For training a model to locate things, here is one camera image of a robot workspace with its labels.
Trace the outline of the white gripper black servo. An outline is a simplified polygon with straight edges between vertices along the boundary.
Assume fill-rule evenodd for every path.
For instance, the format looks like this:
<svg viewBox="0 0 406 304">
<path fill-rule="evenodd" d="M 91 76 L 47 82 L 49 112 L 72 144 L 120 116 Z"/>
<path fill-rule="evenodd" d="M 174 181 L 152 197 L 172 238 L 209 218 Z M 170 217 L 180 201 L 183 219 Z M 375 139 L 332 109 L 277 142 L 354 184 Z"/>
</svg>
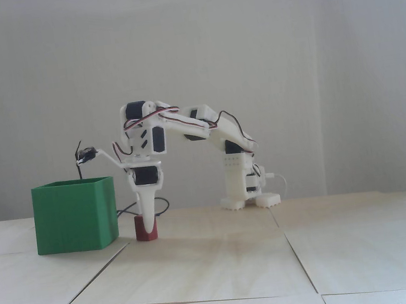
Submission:
<svg viewBox="0 0 406 304">
<path fill-rule="evenodd" d="M 128 168 L 131 190 L 138 193 L 145 232 L 152 232 L 155 223 L 155 190 L 163 186 L 160 161 L 133 165 Z"/>
</svg>

